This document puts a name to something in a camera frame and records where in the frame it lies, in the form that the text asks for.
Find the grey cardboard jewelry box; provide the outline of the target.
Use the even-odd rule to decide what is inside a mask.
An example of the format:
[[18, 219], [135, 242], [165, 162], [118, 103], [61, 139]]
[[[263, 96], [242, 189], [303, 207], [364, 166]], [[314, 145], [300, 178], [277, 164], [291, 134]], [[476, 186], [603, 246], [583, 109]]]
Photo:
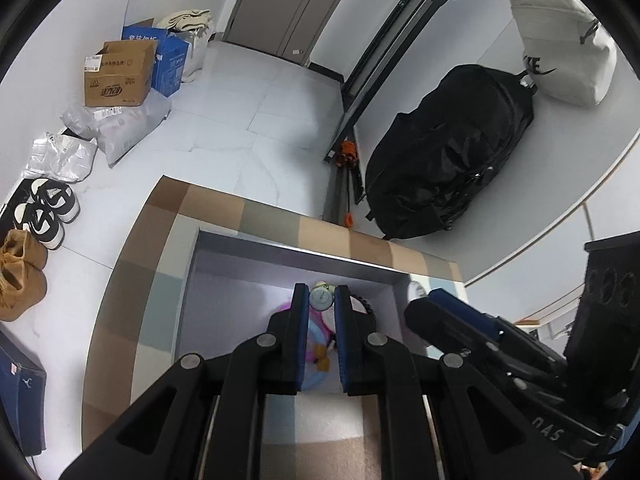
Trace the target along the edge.
[[297, 348], [293, 366], [299, 387], [309, 394], [337, 394], [343, 386], [338, 353], [328, 352], [325, 372], [311, 359], [329, 341], [321, 314], [311, 305], [314, 285], [345, 286], [359, 298], [376, 329], [401, 339], [400, 316], [408, 304], [410, 276], [345, 258], [322, 256], [260, 240], [198, 232], [179, 316], [176, 352], [205, 359], [231, 353], [267, 333], [273, 315], [293, 309], [288, 342]]

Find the checkered table cloth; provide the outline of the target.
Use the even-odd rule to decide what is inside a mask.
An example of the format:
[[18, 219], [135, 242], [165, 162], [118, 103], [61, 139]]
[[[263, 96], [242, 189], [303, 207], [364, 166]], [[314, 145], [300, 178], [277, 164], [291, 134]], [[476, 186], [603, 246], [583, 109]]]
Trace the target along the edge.
[[434, 479], [411, 293], [444, 259], [163, 178], [99, 310], [69, 479]]

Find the black large bag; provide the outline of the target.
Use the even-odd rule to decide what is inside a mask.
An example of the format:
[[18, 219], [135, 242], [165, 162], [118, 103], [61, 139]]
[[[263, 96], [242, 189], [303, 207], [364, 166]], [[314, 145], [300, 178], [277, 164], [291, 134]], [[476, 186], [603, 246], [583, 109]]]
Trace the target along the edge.
[[386, 240], [448, 231], [495, 179], [534, 120], [536, 84], [458, 65], [410, 113], [399, 113], [364, 174], [368, 220]]

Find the grey plastic parcel bag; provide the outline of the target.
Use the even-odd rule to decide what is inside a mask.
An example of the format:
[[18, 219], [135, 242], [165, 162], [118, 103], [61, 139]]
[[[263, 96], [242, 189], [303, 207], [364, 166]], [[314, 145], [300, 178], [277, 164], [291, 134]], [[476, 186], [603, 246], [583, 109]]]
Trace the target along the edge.
[[64, 110], [62, 123], [76, 136], [96, 140], [108, 166], [113, 167], [170, 114], [171, 100], [151, 89], [141, 105], [86, 107]]

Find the black white sneaker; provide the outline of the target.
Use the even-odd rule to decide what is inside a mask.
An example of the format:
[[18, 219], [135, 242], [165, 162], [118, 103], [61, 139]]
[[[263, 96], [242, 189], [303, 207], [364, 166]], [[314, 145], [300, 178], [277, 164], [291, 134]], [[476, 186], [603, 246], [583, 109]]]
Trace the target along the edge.
[[20, 203], [13, 211], [15, 225], [29, 232], [49, 250], [58, 249], [64, 240], [62, 222], [53, 210], [40, 203]]
[[32, 180], [30, 194], [37, 204], [51, 209], [64, 223], [73, 222], [80, 213], [76, 195], [65, 182], [47, 178]]

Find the tan suede boot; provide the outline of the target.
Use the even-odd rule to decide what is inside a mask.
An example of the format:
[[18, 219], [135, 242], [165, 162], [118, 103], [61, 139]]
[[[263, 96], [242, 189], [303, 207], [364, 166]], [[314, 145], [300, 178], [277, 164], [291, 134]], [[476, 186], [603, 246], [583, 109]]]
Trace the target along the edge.
[[1, 308], [3, 322], [17, 320], [25, 311], [39, 304], [47, 293], [43, 272], [22, 260], [1, 265]]
[[32, 233], [24, 230], [9, 230], [1, 247], [3, 263], [28, 263], [38, 270], [43, 270], [48, 258], [47, 248]]

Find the white Nike tote bag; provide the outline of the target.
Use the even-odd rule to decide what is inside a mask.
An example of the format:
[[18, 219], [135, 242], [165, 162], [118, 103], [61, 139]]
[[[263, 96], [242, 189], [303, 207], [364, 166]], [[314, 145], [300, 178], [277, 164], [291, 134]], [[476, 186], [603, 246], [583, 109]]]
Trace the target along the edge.
[[577, 106], [605, 98], [616, 65], [614, 39], [580, 0], [510, 0], [523, 63], [538, 89]]

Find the white crumpled plastic bag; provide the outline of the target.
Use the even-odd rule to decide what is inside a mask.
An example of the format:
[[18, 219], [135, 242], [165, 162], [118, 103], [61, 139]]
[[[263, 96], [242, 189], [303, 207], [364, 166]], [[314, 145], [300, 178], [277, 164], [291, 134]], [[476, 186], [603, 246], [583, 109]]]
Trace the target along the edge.
[[32, 141], [22, 177], [80, 182], [91, 174], [97, 150], [94, 142], [69, 136], [62, 131], [43, 133]]

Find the blue cardboard box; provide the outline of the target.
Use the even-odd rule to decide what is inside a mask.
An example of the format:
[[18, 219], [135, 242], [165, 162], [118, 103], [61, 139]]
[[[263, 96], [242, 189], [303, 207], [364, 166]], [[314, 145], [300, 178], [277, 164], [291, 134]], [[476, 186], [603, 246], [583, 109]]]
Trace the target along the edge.
[[189, 44], [164, 28], [129, 25], [122, 29], [122, 40], [142, 39], [157, 42], [152, 88], [163, 96], [171, 96], [180, 88]]

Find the brown cardboard box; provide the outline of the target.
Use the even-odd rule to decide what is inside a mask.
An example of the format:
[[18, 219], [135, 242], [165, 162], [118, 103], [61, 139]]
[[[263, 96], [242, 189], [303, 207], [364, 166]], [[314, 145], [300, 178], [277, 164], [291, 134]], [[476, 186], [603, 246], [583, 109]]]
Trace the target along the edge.
[[157, 42], [105, 41], [84, 63], [86, 107], [139, 106], [151, 89]]

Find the white plastic bag with cloth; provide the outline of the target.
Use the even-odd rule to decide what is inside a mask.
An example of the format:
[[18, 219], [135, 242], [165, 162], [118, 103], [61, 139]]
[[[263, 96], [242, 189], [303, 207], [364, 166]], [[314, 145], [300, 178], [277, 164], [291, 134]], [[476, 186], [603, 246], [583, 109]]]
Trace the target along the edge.
[[184, 84], [194, 81], [204, 67], [207, 45], [214, 34], [214, 22], [210, 10], [178, 11], [162, 18], [156, 26], [169, 30], [189, 45], [181, 81]]

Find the grey door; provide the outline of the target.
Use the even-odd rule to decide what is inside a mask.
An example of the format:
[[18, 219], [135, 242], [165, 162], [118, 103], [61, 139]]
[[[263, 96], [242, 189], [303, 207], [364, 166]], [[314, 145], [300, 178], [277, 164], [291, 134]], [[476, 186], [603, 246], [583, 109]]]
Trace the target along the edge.
[[236, 0], [224, 41], [305, 65], [340, 1]]

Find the black tripod stand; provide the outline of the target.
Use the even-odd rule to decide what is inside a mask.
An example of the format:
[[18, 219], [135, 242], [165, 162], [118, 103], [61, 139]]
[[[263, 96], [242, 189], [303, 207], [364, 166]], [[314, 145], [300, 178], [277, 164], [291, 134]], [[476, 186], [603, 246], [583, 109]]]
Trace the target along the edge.
[[346, 226], [364, 197], [355, 139], [358, 120], [436, 12], [451, 0], [399, 0], [342, 85], [344, 114], [324, 161], [331, 177], [322, 219]]

